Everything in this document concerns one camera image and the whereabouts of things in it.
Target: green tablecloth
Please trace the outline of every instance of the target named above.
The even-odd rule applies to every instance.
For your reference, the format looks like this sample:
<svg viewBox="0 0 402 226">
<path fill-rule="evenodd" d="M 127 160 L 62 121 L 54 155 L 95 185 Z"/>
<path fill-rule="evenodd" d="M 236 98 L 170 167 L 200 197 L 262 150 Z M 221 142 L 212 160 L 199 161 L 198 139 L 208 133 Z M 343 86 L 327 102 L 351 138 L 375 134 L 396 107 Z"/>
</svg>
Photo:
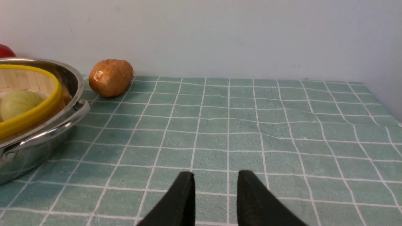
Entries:
<svg viewBox="0 0 402 226">
<path fill-rule="evenodd" d="M 133 225 L 180 171 L 199 225 L 236 225 L 254 171 L 311 226 L 400 225 L 402 128 L 360 83 L 135 77 L 37 170 L 0 187 L 0 225 Z"/>
</svg>

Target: bowl rim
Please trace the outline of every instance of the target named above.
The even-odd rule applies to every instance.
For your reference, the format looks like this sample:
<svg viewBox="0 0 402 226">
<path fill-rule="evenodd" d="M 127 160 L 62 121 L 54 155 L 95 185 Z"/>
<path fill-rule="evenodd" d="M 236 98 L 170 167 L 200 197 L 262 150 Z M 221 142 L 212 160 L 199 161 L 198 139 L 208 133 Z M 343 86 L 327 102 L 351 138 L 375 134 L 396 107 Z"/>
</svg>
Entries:
<svg viewBox="0 0 402 226">
<path fill-rule="evenodd" d="M 0 139 L 9 137 L 13 134 L 23 131 L 29 128 L 30 126 L 33 126 L 34 124 L 40 122 L 44 118 L 46 118 L 57 107 L 63 95 L 60 82 L 57 80 L 56 76 L 50 73 L 49 71 L 26 65 L 0 64 L 0 70 L 3 69 L 25 70 L 40 73 L 44 76 L 49 77 L 53 81 L 55 87 L 52 93 L 49 95 L 49 97 L 46 98 L 38 106 L 19 116 L 1 122 Z"/>
</svg>

